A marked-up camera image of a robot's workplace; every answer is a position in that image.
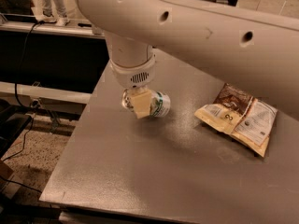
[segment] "table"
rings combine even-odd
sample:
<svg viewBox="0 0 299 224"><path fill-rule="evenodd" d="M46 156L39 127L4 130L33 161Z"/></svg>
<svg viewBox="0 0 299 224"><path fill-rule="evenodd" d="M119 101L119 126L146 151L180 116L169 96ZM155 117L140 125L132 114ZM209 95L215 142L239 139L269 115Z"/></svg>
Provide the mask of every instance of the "table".
<svg viewBox="0 0 299 224"><path fill-rule="evenodd" d="M299 223L299 122L279 112L256 157L193 115L223 82L155 53L150 87L170 96L168 116L123 109L107 67L40 200L184 223Z"/></svg>

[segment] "tile floor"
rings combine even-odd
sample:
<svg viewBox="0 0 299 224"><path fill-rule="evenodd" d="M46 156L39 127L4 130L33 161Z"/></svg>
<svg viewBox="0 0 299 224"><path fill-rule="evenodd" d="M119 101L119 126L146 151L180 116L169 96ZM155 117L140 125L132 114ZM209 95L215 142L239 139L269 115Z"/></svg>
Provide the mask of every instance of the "tile floor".
<svg viewBox="0 0 299 224"><path fill-rule="evenodd" d="M79 21L88 22L77 10L74 0L64 1L69 18L72 20L68 26L76 26ZM34 13L36 15L41 14L41 1L34 0L34 3L36 5ZM299 18L299 0L239 0L237 6ZM25 150L16 158L6 161L6 164L16 172L25 185L40 190L45 187L70 134L76 126L76 121L62 119L62 124L55 133L50 133L50 118L36 116L33 130L26 137ZM6 156L20 150L24 132L16 140ZM18 204L49 207L46 203L41 203L38 197L39 194L37 192L21 187L13 201Z"/></svg>

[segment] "white shoe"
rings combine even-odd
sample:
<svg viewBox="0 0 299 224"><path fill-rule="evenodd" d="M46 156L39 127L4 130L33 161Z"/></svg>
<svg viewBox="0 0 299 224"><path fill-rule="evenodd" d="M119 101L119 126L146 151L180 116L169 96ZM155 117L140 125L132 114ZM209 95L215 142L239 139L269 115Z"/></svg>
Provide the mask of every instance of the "white shoe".
<svg viewBox="0 0 299 224"><path fill-rule="evenodd" d="M46 23L55 23L56 19L53 17L53 15L46 16L45 14L41 15L40 18L37 18L38 21L44 21Z"/></svg>
<svg viewBox="0 0 299 224"><path fill-rule="evenodd" d="M69 18L64 17L61 18L59 17L57 22L56 22L56 26L66 26L68 23L70 22Z"/></svg>

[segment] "cable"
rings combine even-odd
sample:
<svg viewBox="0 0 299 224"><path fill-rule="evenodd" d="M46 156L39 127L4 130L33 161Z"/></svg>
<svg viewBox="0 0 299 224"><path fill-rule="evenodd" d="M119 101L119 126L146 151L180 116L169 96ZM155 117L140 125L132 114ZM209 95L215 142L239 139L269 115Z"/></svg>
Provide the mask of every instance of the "cable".
<svg viewBox="0 0 299 224"><path fill-rule="evenodd" d="M27 34L26 38L25 38L25 41L24 41L24 46L23 46L23 49L22 49L22 54L21 54L21 60L20 60L20 63L19 63L19 67L18 67L18 70L17 70L17 75L16 75L16 80L15 80L15 97L17 99L17 102L19 103L19 105L21 107L26 107L25 105L23 105L19 99L19 95L18 95L18 82L19 82L19 74L20 74L20 71L21 71L21 66L23 64L23 61L24 61L24 57L25 57L25 53L26 53L26 48L27 48L27 42L28 42L28 37L29 35L32 33L32 31L34 30L34 28L39 25L39 24L43 24L45 23L44 21L39 21L35 24L32 25L29 33Z"/></svg>
<svg viewBox="0 0 299 224"><path fill-rule="evenodd" d="M25 188L27 188L27 189L31 189L31 190L37 191L37 192L39 192L39 193L42 193L41 190L31 188L31 187L29 187L29 186L27 186L27 185L24 185L23 183L15 182L15 181L12 181L12 180L7 180L7 179L3 178L1 175L0 175L0 178L1 178L2 180L4 180L5 182L18 184L18 185L23 186L23 187L25 187Z"/></svg>
<svg viewBox="0 0 299 224"><path fill-rule="evenodd" d="M23 142L22 142L22 149L21 149L21 151L16 152L16 153L14 153L14 154L8 156L7 158L3 159L2 161L9 160L9 159L15 157L16 155L18 155L18 154L20 154L20 153L22 153L22 152L24 151L24 149L25 149L25 143L26 143L26 135L32 130L32 127L33 127L33 125L34 125L34 120L35 120L34 118L31 119L31 125L30 125L30 128L29 128L29 130L28 130L28 131L25 133L25 135L24 135L24 139L23 139Z"/></svg>

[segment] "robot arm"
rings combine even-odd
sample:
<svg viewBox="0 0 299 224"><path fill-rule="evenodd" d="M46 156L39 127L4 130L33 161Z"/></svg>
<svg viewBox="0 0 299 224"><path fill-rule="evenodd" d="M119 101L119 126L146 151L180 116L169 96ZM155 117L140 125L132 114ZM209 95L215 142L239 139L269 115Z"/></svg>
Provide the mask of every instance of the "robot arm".
<svg viewBox="0 0 299 224"><path fill-rule="evenodd" d="M153 63L150 44L299 119L298 20L200 0L76 2L120 69Z"/></svg>

